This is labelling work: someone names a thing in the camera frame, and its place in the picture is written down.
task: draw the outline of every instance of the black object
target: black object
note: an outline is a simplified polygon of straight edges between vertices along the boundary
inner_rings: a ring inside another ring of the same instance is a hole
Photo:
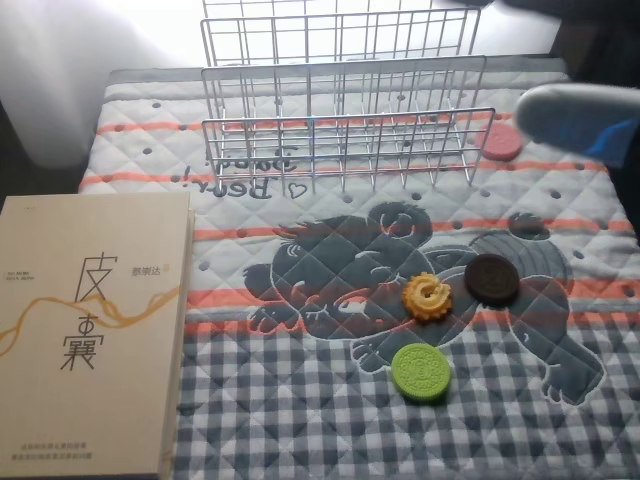
[[[464,271],[464,283],[479,302],[505,307],[518,296],[520,276],[516,267],[504,257],[485,253],[469,262]]]

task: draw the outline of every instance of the white surface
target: white surface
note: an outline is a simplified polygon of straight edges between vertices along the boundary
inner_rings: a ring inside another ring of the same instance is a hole
[[[49,167],[82,162],[110,71],[204,65],[201,17],[200,0],[0,0],[0,98],[31,158]],[[547,53],[557,28],[492,5],[474,53]]]

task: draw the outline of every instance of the cartoon bear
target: cartoon bear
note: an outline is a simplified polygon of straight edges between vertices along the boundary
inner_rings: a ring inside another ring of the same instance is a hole
[[[520,293],[507,309],[510,328],[546,364],[544,395],[582,403],[604,372],[595,355],[567,335],[571,269],[542,221],[515,214],[508,231],[483,233],[468,246],[429,247],[432,234],[427,213],[400,202],[376,205],[367,217],[282,227],[285,240],[273,262],[245,271],[249,292],[266,302],[250,316],[251,328],[268,333],[302,321],[315,337],[351,341],[353,359],[373,373],[388,368],[407,344],[455,339],[479,306],[465,287],[464,268],[476,255],[494,253],[520,274]],[[428,324],[412,320],[402,304],[406,282],[423,272],[453,292],[451,313]]]

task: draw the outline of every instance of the yellow cookie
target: yellow cookie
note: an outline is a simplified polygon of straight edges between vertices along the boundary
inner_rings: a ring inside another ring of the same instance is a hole
[[[435,275],[423,273],[409,280],[402,300],[416,320],[437,320],[451,309],[451,287]]]

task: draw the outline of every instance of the book cover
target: book cover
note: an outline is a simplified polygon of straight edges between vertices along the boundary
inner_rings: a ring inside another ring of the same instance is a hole
[[[0,478],[166,472],[190,218],[188,193],[7,199]]]

